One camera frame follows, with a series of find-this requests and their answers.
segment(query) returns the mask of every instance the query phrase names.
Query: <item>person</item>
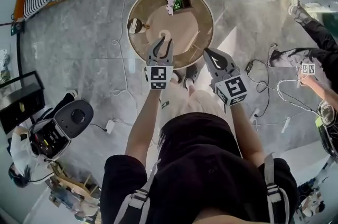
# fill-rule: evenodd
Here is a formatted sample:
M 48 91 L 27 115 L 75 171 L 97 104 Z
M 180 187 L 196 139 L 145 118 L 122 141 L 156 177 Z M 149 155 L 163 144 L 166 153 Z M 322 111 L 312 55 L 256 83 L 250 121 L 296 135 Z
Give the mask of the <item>person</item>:
M 295 17 L 318 48 L 295 48 L 280 52 L 273 44 L 269 51 L 269 67 L 297 67 L 302 63 L 315 64 L 315 76 L 298 76 L 301 83 L 309 86 L 320 98 L 334 110 L 338 110 L 338 45 L 330 32 L 312 18 L 300 5 L 299 0 L 292 0 L 289 14 Z
M 147 182 L 147 152 L 160 102 L 159 161 L 148 193 L 146 223 L 269 222 L 266 154 L 258 134 L 242 105 L 231 106 L 237 144 L 220 105 L 195 89 L 197 76 L 192 65 L 186 70 L 185 89 L 180 86 L 182 76 L 174 71 L 162 94 L 150 90 L 125 154 L 106 160 L 100 199 L 103 223 L 119 223 L 116 218 L 125 198 Z M 276 184 L 287 194 L 292 217 L 298 202 L 295 179 L 280 158 L 274 159 L 273 170 Z M 285 222 L 284 206 L 278 212 Z
M 307 217 L 312 217 L 317 213 L 323 212 L 325 203 L 319 191 L 312 193 L 302 202 L 302 212 Z
M 68 91 L 56 107 L 43 119 L 53 118 L 62 107 L 74 101 L 76 97 L 77 92 L 75 90 Z M 27 133 L 28 129 L 17 126 L 13 131 L 12 138 L 8 140 L 10 144 L 8 152 L 13 160 L 8 169 L 8 176 L 19 188 L 24 188 L 29 183 L 42 183 L 53 175 L 53 170 L 49 167 L 48 162 L 45 162 L 44 159 L 33 158 L 29 154 Z

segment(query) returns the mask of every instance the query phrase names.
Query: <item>sock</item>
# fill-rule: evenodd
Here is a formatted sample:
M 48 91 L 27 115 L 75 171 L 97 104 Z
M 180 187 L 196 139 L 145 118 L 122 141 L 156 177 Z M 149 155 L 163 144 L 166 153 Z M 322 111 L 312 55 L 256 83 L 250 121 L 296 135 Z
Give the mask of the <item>sock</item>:
M 171 78 L 175 79 L 177 81 L 177 83 L 179 82 L 179 77 L 176 75 L 176 73 L 173 73 L 173 75 L 171 76 Z
M 185 86 L 189 88 L 191 85 L 194 85 L 194 81 L 191 78 L 187 78 L 185 81 Z

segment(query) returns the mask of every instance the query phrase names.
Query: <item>round table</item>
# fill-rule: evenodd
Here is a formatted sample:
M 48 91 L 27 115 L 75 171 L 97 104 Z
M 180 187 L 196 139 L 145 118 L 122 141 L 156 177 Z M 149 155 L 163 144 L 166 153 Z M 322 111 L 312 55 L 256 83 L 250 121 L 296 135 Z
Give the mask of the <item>round table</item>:
M 174 69 L 194 64 L 203 56 L 203 50 L 213 39 L 213 16 L 204 0 L 190 0 L 191 7 L 169 15 L 167 0 L 137 0 L 130 10 L 128 20 L 137 18 L 147 30 L 128 32 L 128 39 L 135 52 L 146 60 L 148 48 L 158 38 L 165 36 L 160 49 L 164 54 L 170 38 L 174 44 Z

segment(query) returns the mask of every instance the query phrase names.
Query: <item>gray floor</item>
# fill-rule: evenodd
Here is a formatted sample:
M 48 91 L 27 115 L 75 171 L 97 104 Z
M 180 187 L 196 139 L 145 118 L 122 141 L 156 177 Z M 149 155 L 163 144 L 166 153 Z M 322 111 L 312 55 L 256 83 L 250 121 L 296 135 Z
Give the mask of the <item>gray floor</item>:
M 126 0 L 124 24 L 132 4 Z M 299 24 L 287 15 L 287 0 L 206 0 L 215 19 L 213 46 L 233 54 L 244 69 L 250 59 L 266 61 L 270 45 L 278 43 L 281 50 L 314 46 L 315 43 Z M 110 118 L 133 123 L 136 103 L 127 93 L 114 96 L 114 90 L 126 88 L 119 47 L 111 41 L 120 35 L 120 14 L 123 0 L 67 0 L 42 10 L 26 24 L 22 37 L 22 60 L 25 72 L 36 69 L 45 85 L 49 105 L 56 105 L 65 91 L 77 89 L 94 110 L 93 123 L 105 126 Z M 128 90 L 137 101 L 140 111 L 148 93 L 142 76 L 144 63 L 137 57 L 124 33 L 121 40 L 126 66 Z M 293 69 L 269 69 L 270 84 L 280 79 L 295 79 Z M 266 79 L 263 65 L 255 63 L 251 77 Z M 200 88 L 208 86 L 204 75 Z M 267 92 L 256 93 L 256 85 L 248 80 L 250 95 L 245 108 L 248 116 L 258 107 L 262 111 Z M 308 88 L 296 88 L 291 82 L 281 86 L 303 102 L 316 108 L 318 98 Z M 302 110 L 284 103 L 271 92 L 270 105 L 258 124 L 278 123 Z M 284 124 L 258 126 L 267 152 L 283 152 L 318 140 L 314 115 L 302 113 L 293 118 L 286 130 Z M 123 153 L 130 126 L 116 124 L 112 134 L 89 126 L 67 150 L 63 161 L 80 170 L 91 172 L 101 182 L 106 158 Z M 149 165 L 156 158 L 156 146 L 151 146 Z

